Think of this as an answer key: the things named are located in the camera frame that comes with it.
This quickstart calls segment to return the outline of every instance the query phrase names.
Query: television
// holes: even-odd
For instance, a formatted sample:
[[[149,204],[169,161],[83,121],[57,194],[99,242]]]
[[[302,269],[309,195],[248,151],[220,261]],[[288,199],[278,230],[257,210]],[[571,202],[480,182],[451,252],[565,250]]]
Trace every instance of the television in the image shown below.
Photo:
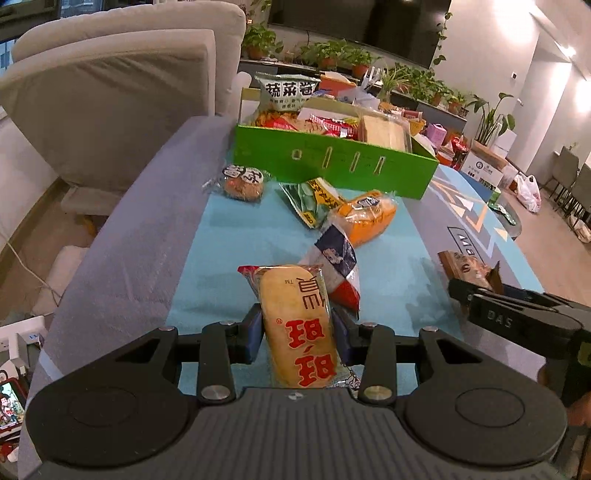
[[[60,0],[0,0],[0,43],[60,18]]]
[[[273,0],[269,23],[344,38],[429,68],[451,0]]]

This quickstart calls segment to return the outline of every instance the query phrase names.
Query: light blue table mat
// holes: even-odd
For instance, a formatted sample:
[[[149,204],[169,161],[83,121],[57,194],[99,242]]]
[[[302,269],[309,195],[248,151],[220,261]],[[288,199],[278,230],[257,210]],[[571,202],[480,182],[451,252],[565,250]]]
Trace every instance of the light blue table mat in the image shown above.
[[[358,193],[343,190],[347,198]],[[195,234],[167,323],[195,333],[221,320],[240,321],[256,298],[236,272],[240,265],[297,263],[319,234],[308,230],[272,186],[259,205],[213,194]],[[461,338],[451,300],[443,288],[413,220],[402,202],[380,237],[356,249],[361,282],[361,319],[387,325],[399,335],[417,335],[436,325]],[[269,386],[268,347],[256,362],[233,366],[238,391]],[[182,392],[195,393],[197,364],[185,364]],[[414,366],[398,366],[398,393],[417,386]]]

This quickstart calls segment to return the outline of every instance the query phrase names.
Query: dining chair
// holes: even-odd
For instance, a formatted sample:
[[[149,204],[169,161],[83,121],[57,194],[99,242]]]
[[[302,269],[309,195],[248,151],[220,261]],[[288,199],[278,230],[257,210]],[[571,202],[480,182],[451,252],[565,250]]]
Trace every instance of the dining chair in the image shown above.
[[[576,225],[586,212],[591,212],[591,168],[588,165],[585,164],[581,168],[570,193],[573,198],[573,207],[569,213],[576,215],[576,220],[574,221],[574,225]]]
[[[546,188],[546,185],[548,185],[551,181],[556,181],[556,187],[554,187],[554,190],[550,194],[550,198],[552,198],[552,195],[554,195],[558,187],[561,187],[561,190],[556,197],[556,203],[559,203],[559,200],[563,194],[566,194],[566,197],[568,198],[573,183],[577,179],[578,170],[579,158],[568,148],[562,147],[562,151],[554,163],[552,177],[544,184],[543,187]]]

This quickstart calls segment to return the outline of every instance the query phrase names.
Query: red snack package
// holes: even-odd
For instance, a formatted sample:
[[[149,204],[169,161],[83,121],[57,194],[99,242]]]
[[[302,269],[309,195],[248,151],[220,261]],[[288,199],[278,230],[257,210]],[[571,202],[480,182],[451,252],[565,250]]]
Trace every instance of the red snack package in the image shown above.
[[[267,123],[263,125],[265,128],[279,128],[282,130],[294,130],[297,132],[297,128],[294,127],[291,123],[289,123],[285,118],[278,117],[269,120]]]
[[[351,140],[357,140],[358,128],[356,125],[349,125],[342,120],[335,120],[334,118],[322,118],[315,115],[310,115],[310,118],[306,120],[312,124],[318,124],[334,137],[349,138]]]

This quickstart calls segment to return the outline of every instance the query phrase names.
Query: phone screen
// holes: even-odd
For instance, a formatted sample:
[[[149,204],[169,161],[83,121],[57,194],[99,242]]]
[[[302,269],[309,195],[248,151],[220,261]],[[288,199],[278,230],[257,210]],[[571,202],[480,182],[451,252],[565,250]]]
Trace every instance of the phone screen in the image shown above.
[[[22,425],[25,409],[11,382],[0,385],[0,436]]]

